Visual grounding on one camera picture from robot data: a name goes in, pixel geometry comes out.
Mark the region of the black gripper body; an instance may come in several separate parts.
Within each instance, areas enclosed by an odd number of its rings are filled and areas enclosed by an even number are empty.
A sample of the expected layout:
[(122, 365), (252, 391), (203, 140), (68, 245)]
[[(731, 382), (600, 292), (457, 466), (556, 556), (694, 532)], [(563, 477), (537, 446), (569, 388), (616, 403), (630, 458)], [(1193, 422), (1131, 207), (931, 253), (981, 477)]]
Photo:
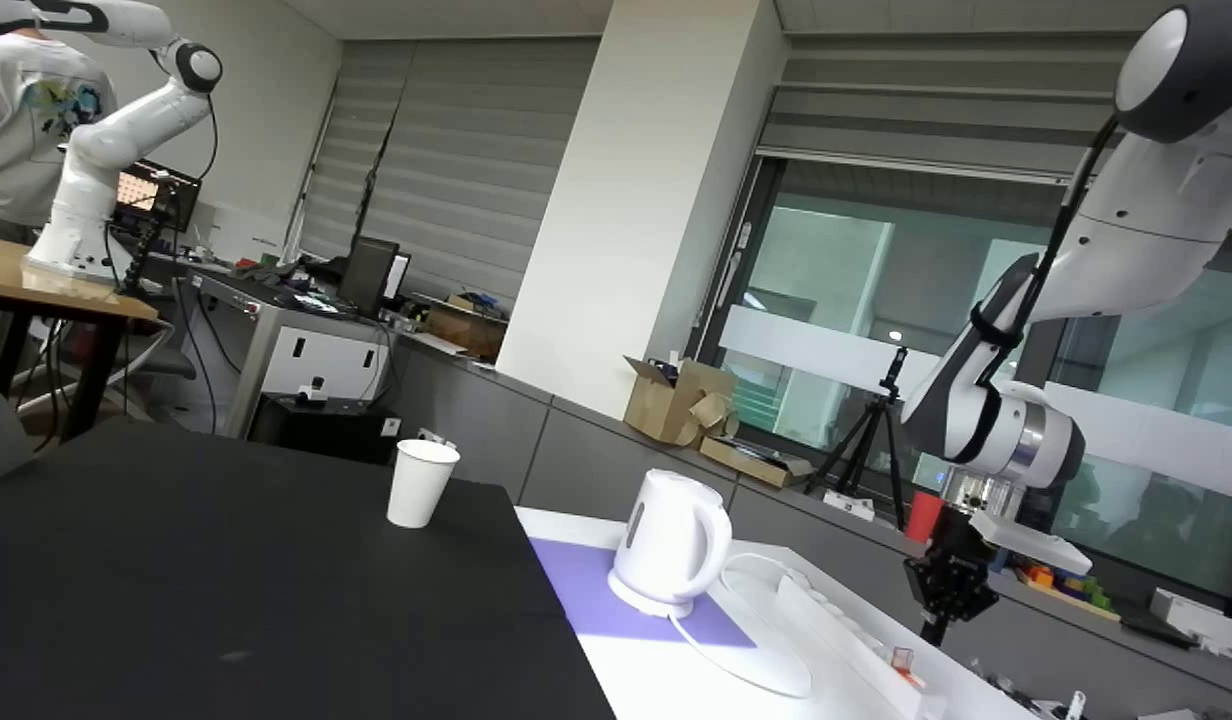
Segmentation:
[(964, 511), (938, 520), (931, 542), (906, 560), (907, 588), (931, 619), (972, 619), (995, 604), (990, 588), (992, 548)]

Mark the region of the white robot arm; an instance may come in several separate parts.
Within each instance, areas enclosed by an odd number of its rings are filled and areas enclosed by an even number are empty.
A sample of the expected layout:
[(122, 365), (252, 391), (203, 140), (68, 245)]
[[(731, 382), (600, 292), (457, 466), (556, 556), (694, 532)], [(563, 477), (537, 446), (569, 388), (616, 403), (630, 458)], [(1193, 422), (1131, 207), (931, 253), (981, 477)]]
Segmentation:
[(920, 450), (972, 477), (1074, 481), (1087, 435), (1001, 365), (1045, 319), (1129, 314), (1185, 296), (1232, 230), (1232, 0), (1178, 0), (1129, 48), (1112, 117), (1079, 158), (1047, 247), (972, 304), (942, 365), (906, 397)]

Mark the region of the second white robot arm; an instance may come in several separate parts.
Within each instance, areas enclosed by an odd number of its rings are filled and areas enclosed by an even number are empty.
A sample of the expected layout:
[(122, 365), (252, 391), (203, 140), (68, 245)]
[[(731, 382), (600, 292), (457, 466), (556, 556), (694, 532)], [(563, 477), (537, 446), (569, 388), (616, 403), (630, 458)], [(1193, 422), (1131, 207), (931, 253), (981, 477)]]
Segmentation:
[(68, 135), (50, 225), (27, 247), (27, 264), (59, 277), (127, 280), (134, 253), (110, 230), (122, 173), (210, 117), (225, 61), (210, 42), (182, 36), (151, 0), (68, 0), (50, 9), (44, 25), (87, 33), (117, 48), (151, 48), (173, 61), (158, 92)]

